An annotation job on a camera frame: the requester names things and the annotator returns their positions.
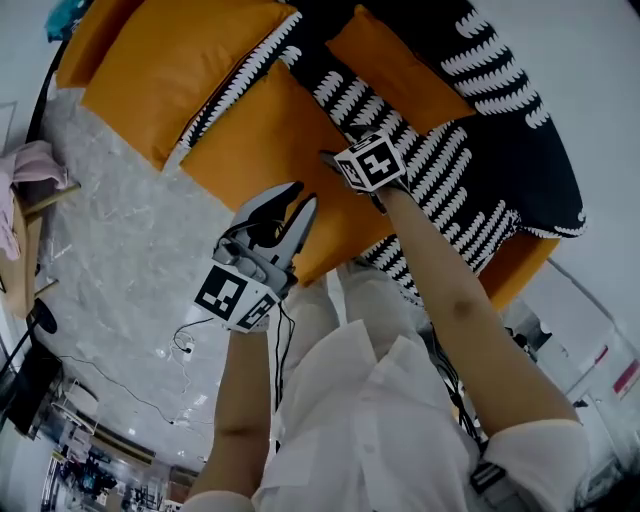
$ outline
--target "shirt sleeve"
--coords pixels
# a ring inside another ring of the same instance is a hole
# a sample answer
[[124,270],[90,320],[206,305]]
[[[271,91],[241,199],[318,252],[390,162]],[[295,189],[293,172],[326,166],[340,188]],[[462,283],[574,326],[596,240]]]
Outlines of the shirt sleeve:
[[187,500],[181,512],[255,512],[251,500],[229,491],[208,491]]
[[533,494],[546,510],[573,508],[589,471],[584,427],[569,420],[545,420],[511,427],[494,435],[484,454]]

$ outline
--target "person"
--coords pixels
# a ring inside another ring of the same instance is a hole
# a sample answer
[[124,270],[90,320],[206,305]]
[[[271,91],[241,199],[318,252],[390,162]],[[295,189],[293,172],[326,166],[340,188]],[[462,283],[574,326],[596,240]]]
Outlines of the person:
[[274,428],[280,449],[266,468],[266,334],[231,333],[213,448],[183,512],[474,511],[471,479],[483,464],[502,468],[539,510],[572,506],[589,467],[572,405],[508,336],[478,279],[413,199],[391,187],[377,194],[486,448],[453,417],[397,285],[350,263],[339,269],[347,325],[322,280],[286,299],[295,329]]

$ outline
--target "pink cloth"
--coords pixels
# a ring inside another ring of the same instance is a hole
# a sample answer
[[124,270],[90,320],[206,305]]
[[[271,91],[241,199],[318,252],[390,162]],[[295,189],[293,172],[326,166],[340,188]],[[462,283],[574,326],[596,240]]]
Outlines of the pink cloth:
[[10,260],[20,257],[20,246],[13,232],[12,183],[56,181],[56,188],[67,186],[67,171],[51,155],[51,144],[37,140],[0,158],[0,248]]

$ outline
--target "black and white patterned cushion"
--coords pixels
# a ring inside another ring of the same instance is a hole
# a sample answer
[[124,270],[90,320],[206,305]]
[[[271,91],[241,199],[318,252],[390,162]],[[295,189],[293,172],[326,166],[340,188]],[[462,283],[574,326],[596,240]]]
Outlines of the black and white patterned cushion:
[[[580,193],[549,113],[510,50],[465,0],[437,8],[363,2],[478,112],[426,136],[328,51],[324,42],[356,4],[334,2],[292,1],[300,11],[246,58],[181,144],[193,147],[281,59],[351,140],[351,125],[383,127],[405,161],[413,198],[476,273],[518,230],[545,238],[584,231]],[[395,236],[364,256],[418,295]]]

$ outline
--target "forearm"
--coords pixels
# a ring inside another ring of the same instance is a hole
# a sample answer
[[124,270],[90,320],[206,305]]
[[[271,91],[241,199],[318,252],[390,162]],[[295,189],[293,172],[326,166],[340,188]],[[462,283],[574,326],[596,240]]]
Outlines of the forearm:
[[438,339],[491,435],[541,419],[576,419],[571,404],[506,334],[460,255],[413,199],[381,193]]
[[271,402],[266,333],[231,333],[215,412],[213,448],[189,491],[223,490],[251,498],[269,453]]
[[263,435],[271,429],[266,333],[231,332],[215,412],[215,432]]

